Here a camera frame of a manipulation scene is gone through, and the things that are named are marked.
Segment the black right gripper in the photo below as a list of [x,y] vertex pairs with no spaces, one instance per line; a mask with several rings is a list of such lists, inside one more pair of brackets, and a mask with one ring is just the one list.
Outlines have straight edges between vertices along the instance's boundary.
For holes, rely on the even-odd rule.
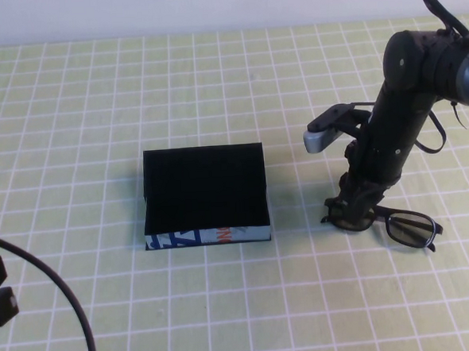
[[350,231],[360,232],[382,218],[385,207],[378,204],[401,178],[418,134],[417,130],[359,133],[345,152],[349,168],[340,179],[339,197],[324,200],[328,210],[321,222],[349,222],[349,213],[368,211],[348,226]]

